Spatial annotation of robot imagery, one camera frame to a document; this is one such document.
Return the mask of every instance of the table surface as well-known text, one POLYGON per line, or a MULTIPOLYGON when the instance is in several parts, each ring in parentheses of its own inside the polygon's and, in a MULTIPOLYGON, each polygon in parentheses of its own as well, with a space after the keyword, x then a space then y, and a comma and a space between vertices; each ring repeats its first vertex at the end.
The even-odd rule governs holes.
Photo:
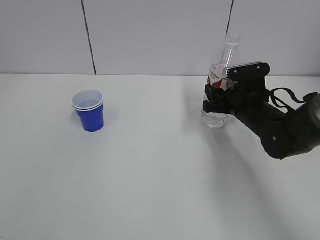
POLYGON ((206 128, 206 80, 0 75, 1 240, 318 240, 320 148, 276 160, 234 117, 206 128), (104 94, 94 133, 71 106, 87 88, 104 94))

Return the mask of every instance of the wall seam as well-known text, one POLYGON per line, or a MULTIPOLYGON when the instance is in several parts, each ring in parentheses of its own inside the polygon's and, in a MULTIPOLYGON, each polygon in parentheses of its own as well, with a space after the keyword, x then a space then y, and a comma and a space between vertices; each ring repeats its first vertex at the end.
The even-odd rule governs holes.
POLYGON ((87 16, 86 16, 86 11, 85 11, 84 0, 81 0, 81 5, 82 5, 82 12, 83 12, 83 19, 84 19, 84 24, 85 24, 85 29, 86 29, 86 35, 88 37, 89 48, 90 48, 90 53, 91 53, 93 71, 94 71, 94 75, 97 75, 95 58, 94 58, 94 53, 92 51, 92 45, 91 45, 91 39, 90 39, 90 34, 89 34, 89 28, 88 28, 88 22, 87 22, 87 16))
POLYGON ((232 10, 233 10, 233 8, 234 8, 234 3, 235 3, 235 0, 232 0, 232 1, 231 1, 230 14, 229 14, 229 20, 228 20, 228 25, 226 26, 225 35, 227 35, 228 32, 229 32, 229 26, 230 26, 230 21, 231 21, 232 10))

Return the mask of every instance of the water bottle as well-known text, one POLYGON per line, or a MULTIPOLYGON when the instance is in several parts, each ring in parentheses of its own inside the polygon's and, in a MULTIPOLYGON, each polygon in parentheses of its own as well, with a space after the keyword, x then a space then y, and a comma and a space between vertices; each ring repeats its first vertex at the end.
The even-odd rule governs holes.
MULTIPOLYGON (((215 88, 222 88, 227 90, 232 88, 236 83, 231 80, 227 80, 223 76, 224 68, 241 64, 239 47, 240 36, 234 33, 228 33, 225 36, 222 52, 213 56, 210 61, 208 84, 211 84, 215 88)), ((204 101, 207 101, 207 95, 204 95, 204 101)), ((228 121, 229 115, 222 113, 206 113, 202 109, 202 121, 211 129, 222 128, 228 121)))

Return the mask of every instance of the bottle label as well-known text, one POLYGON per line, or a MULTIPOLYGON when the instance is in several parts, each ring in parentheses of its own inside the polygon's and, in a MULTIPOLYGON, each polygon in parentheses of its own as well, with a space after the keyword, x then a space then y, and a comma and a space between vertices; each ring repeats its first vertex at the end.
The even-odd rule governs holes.
POLYGON ((213 64, 209 69, 208 84, 211 84, 214 88, 227 90, 232 88, 236 82, 223 78, 222 72, 225 64, 223 62, 219 64, 213 64))

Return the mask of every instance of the stacked cups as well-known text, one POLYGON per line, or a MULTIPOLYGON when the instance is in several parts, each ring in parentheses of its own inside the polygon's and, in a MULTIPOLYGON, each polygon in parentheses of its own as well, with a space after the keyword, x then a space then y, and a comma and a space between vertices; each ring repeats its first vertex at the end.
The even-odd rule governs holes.
POLYGON ((72 98, 72 106, 81 119, 84 130, 95 132, 104 126, 104 96, 95 89, 78 92, 72 98))

